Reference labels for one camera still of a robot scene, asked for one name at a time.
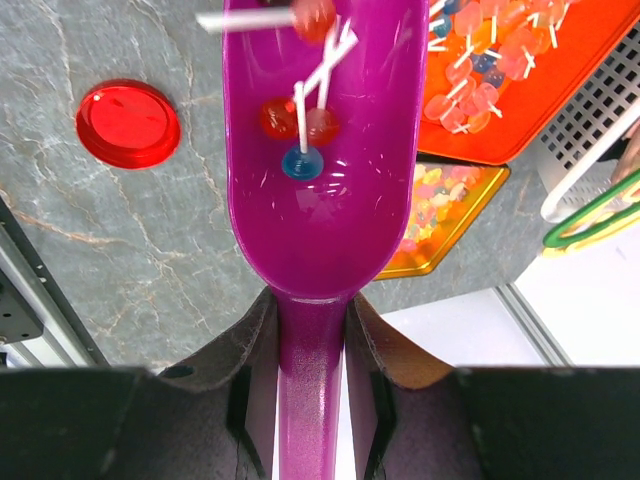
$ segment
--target white grid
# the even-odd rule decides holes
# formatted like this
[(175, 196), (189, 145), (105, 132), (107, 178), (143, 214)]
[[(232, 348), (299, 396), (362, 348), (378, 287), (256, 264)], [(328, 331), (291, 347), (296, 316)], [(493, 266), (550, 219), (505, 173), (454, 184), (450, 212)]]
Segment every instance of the white grid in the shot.
[[(551, 191), (620, 116), (640, 102), (640, 23), (636, 24), (604, 63), (569, 100), (538, 137), (540, 173)], [(558, 202), (575, 211), (606, 191), (615, 162), (595, 164)], [(613, 209), (622, 208), (622, 202)]]

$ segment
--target white floor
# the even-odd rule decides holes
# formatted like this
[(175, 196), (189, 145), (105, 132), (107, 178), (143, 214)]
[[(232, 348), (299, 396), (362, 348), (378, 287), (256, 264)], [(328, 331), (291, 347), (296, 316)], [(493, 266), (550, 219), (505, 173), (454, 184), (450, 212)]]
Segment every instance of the white floor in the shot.
[[(544, 365), (491, 290), (421, 305), (383, 317), (422, 348), (456, 366)], [(346, 378), (346, 372), (343, 371), (336, 480), (356, 478)], [(278, 478), (277, 452), (276, 428), (274, 479)]]
[(640, 365), (640, 225), (515, 283), (576, 365)]

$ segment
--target orange tray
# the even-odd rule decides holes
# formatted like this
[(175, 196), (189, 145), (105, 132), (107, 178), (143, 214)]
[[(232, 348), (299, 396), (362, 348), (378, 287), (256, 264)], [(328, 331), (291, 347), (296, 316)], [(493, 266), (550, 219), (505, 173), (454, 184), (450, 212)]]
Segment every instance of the orange tray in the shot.
[[(527, 80), (503, 85), (498, 102), (502, 120), (491, 119), (474, 135), (453, 135), (423, 117), (418, 150), (487, 165), (507, 163), (540, 133), (639, 19), (640, 0), (582, 0), (572, 5), (558, 32), (559, 48), (536, 57), (537, 68)], [(430, 76), (436, 81), (435, 76), (443, 75), (436, 66), (429, 67), (435, 55), (427, 56), (427, 83)], [(447, 93), (430, 92), (431, 96)]]

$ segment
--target green handle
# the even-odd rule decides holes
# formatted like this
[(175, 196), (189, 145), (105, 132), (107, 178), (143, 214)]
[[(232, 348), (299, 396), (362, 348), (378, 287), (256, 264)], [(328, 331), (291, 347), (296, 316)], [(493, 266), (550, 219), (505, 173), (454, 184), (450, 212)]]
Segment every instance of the green handle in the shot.
[(589, 237), (596, 235), (606, 228), (609, 228), (614, 223), (623, 220), (635, 213), (640, 212), (640, 202), (635, 202), (633, 205), (621, 210), (620, 212), (615, 213), (610, 218), (604, 220), (603, 222), (596, 223), (595, 225), (591, 225), (586, 230), (574, 233), (568, 236), (562, 236), (567, 230), (569, 230), (576, 222), (579, 222), (587, 215), (592, 213), (597, 208), (605, 205), (610, 202), (614, 197), (619, 195), (621, 192), (624, 192), (626, 189), (630, 188), (636, 182), (640, 181), (640, 170), (632, 173), (624, 180), (622, 180), (617, 185), (611, 187), (609, 190), (604, 192), (602, 195), (597, 196), (591, 202), (586, 204), (580, 210), (570, 215), (568, 218), (560, 222), (558, 225), (553, 227), (549, 233), (547, 233), (544, 237), (542, 243), (547, 248), (566, 248), (569, 245), (572, 245), (577, 242), (582, 242)]

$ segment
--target yellow tray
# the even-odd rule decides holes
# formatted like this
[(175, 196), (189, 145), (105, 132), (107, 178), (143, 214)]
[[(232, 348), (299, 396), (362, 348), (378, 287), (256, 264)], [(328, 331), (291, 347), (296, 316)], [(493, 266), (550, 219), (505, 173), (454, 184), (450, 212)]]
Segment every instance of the yellow tray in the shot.
[[(462, 169), (468, 169), (468, 175), (464, 178), (461, 178), (464, 175)], [(506, 167), (416, 164), (412, 209), (403, 243), (376, 280), (431, 273), (509, 178), (509, 174)], [(454, 200), (451, 196), (456, 193), (453, 187), (460, 181), (465, 184), (467, 193), (464, 198)], [(419, 190), (423, 185), (430, 188)], [(418, 223), (424, 225), (425, 217), (417, 217), (416, 212), (424, 211), (429, 205), (436, 213), (425, 228), (420, 228)], [(410, 251), (414, 247), (408, 240), (415, 243), (413, 251)]]

